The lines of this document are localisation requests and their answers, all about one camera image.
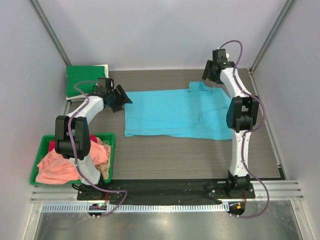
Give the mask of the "light blue t shirt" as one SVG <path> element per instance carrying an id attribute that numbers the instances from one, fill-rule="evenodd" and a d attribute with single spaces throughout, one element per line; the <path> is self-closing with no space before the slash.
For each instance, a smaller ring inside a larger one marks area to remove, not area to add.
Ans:
<path id="1" fill-rule="evenodd" d="M 125 106 L 126 137 L 170 136 L 228 141 L 226 115 L 231 103 L 222 88 L 190 82 L 186 89 L 135 91 Z"/>

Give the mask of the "green plastic bin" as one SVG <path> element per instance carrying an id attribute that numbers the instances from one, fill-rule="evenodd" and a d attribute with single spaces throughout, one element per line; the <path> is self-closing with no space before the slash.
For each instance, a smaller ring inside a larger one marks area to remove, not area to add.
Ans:
<path id="1" fill-rule="evenodd" d="M 108 144 L 111 146 L 111 157 L 110 157 L 110 169 L 109 169 L 109 178 L 107 180 L 104 180 L 106 183 L 110 182 L 112 179 L 112 174 L 113 174 L 113 162 L 114 162 L 114 153 L 115 153 L 115 142 L 116 142 L 116 137 L 113 133 L 96 133 L 94 134 L 97 138 L 99 138 L 102 142 Z M 42 160 L 45 155 L 48 153 L 48 148 L 50 141 L 55 141 L 55 136 L 54 135 L 45 135 L 42 137 L 42 140 L 40 142 L 38 152 L 35 158 L 35 162 L 33 165 L 33 169 L 31 171 L 31 176 L 30 176 L 30 184 L 31 185 L 43 185 L 44 183 L 39 183 L 36 182 L 36 176 L 38 174 L 38 163 L 40 160 Z M 81 180 L 72 180 L 64 184 L 45 184 L 45 185 L 66 185 L 66 184 L 79 184 L 81 183 Z"/>

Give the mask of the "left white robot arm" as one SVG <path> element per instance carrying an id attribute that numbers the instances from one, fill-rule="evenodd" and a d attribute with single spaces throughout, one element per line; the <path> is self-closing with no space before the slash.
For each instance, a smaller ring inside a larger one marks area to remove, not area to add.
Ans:
<path id="1" fill-rule="evenodd" d="M 132 104 L 121 85 L 115 85 L 112 78 L 97 81 L 81 81 L 74 89 L 84 96 L 84 102 L 72 113 L 59 115 L 55 119 L 55 151 L 72 163 L 80 175 L 80 190 L 88 189 L 95 200 L 101 200 L 106 193 L 116 194 L 123 199 L 126 190 L 107 190 L 102 174 L 95 167 L 90 156 L 91 139 L 89 123 L 105 108 L 115 113 L 126 104 Z"/>

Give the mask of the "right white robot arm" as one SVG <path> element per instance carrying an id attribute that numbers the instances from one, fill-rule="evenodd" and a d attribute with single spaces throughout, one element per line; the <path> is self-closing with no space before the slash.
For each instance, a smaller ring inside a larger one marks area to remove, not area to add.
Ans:
<path id="1" fill-rule="evenodd" d="M 259 102 L 239 78 L 236 64 L 228 60 L 225 49 L 212 51 L 202 75 L 203 80 L 223 84 L 231 102 L 226 114 L 226 125 L 232 135 L 232 158 L 225 183 L 212 185 L 212 198 L 243 198 L 250 190 L 248 155 L 251 131 L 257 123 Z"/>

